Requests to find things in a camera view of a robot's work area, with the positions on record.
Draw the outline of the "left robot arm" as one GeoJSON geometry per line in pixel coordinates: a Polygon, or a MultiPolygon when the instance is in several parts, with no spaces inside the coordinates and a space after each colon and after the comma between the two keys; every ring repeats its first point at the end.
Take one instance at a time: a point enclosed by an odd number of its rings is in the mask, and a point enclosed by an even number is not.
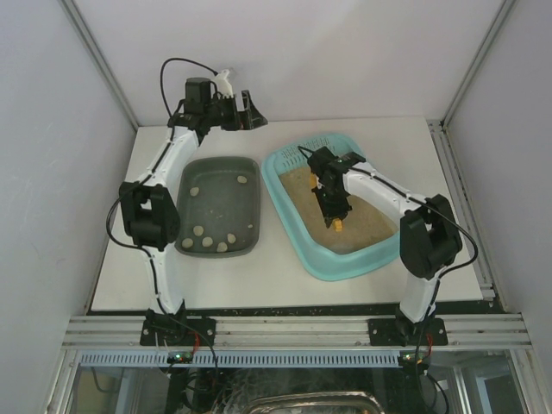
{"type": "Polygon", "coordinates": [[[185,95],[168,113],[165,146],[135,181],[124,181],[113,207],[122,213],[129,249],[146,256],[151,268],[152,306],[146,319],[174,335],[189,330],[185,300],[171,286],[167,261],[179,237],[180,215],[170,192],[185,164],[213,128],[253,130],[267,125],[249,91],[235,94],[226,72],[214,78],[189,78],[185,95]]]}

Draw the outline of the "orange litter scoop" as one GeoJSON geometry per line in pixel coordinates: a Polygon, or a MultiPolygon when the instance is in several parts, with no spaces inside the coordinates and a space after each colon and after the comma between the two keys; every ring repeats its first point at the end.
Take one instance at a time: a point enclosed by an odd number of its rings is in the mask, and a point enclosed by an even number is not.
{"type": "MultiPolygon", "coordinates": [[[[319,184],[318,176],[316,174],[314,174],[313,172],[310,174],[310,186],[311,186],[311,192],[315,195],[316,199],[317,199],[317,188],[325,187],[325,186],[319,184]]],[[[329,192],[330,194],[341,194],[337,191],[328,191],[327,190],[327,192],[329,192]]],[[[326,226],[327,229],[332,227],[335,232],[341,232],[342,229],[343,229],[342,220],[335,220],[332,223],[326,223],[326,222],[324,222],[324,223],[325,223],[325,226],[326,226]]]]}

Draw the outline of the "teal litter box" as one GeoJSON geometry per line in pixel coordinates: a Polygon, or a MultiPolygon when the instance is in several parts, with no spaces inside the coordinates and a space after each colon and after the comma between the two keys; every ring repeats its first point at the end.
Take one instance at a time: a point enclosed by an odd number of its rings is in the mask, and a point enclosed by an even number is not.
{"type": "Polygon", "coordinates": [[[350,254],[337,254],[312,239],[279,179],[280,175],[307,165],[306,158],[298,150],[299,146],[310,150],[327,147],[335,155],[364,153],[349,136],[326,133],[283,146],[269,154],[261,165],[261,174],[273,205],[307,272],[323,281],[339,281],[370,273],[397,259],[399,233],[350,254]]]}

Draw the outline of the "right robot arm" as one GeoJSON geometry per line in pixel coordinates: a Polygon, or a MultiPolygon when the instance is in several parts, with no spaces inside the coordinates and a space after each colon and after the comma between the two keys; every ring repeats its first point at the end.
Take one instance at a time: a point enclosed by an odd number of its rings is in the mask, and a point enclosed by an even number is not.
{"type": "Polygon", "coordinates": [[[423,333],[423,323],[435,311],[438,278],[450,270],[462,250],[461,228],[450,202],[437,194],[425,198],[381,174],[355,152],[342,156],[327,147],[299,146],[311,172],[325,225],[343,225],[355,196],[380,210],[398,226],[399,257],[407,270],[407,287],[396,310],[398,337],[407,342],[423,333]]]}

